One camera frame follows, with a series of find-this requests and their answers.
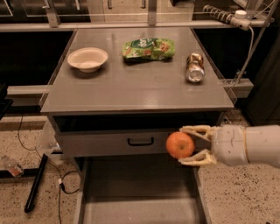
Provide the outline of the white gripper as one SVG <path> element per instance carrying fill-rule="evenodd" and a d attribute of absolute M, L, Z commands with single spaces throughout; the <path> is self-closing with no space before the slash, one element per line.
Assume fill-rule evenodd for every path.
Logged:
<path fill-rule="evenodd" d="M 179 131 L 208 142 L 212 139 L 212 152 L 204 149 L 191 157 L 181 158 L 179 162 L 182 165 L 216 165 L 217 159 L 228 166 L 249 163 L 245 151 L 245 128 L 240 125 L 225 125 L 219 128 L 209 125 L 183 126 Z"/>

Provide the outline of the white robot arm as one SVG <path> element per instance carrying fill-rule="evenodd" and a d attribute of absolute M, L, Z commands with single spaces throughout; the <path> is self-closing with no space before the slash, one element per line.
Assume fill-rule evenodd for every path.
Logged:
<path fill-rule="evenodd" d="M 182 165 L 216 165 L 220 162 L 228 166 L 266 164 L 280 167 L 279 125 L 196 125 L 183 126 L 180 131 L 208 141 L 211 146 L 191 157 L 180 158 L 178 161 Z"/>

